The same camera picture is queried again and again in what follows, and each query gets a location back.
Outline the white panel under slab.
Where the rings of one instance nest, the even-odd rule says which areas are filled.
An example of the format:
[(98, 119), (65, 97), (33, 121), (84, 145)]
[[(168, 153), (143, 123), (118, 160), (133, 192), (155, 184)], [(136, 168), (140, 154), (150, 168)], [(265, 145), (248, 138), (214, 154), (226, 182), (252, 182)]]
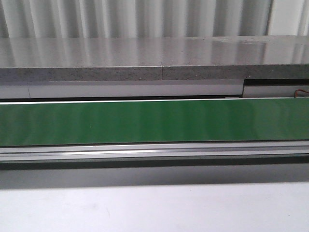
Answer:
[(308, 79), (2, 82), (1, 99), (292, 97)]

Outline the grey stone slab shelf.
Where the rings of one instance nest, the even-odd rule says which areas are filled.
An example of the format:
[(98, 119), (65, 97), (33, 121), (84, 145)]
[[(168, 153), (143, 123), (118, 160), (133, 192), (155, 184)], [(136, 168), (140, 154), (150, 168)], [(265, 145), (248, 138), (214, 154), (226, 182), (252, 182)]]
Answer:
[(308, 78), (308, 36), (0, 41), (2, 82)]

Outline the green conveyor belt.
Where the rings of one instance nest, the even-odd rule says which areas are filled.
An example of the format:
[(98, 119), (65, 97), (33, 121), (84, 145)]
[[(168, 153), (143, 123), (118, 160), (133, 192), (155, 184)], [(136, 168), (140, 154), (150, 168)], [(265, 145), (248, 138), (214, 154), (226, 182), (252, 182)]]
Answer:
[(307, 140), (308, 98), (5, 102), (1, 146)]

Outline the white pleated curtain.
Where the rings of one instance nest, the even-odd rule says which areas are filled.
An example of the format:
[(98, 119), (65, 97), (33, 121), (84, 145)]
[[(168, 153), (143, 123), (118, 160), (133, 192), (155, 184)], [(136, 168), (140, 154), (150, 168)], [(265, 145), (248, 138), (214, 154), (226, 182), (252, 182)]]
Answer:
[(308, 35), (306, 0), (3, 0), (2, 38)]

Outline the aluminium conveyor front rail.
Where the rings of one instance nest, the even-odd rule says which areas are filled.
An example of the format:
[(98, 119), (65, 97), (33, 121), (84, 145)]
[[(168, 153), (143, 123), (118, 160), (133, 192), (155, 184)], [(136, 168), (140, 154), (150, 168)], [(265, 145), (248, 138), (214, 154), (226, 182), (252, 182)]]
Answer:
[(307, 140), (35, 145), (0, 149), (2, 170), (301, 164), (308, 161)]

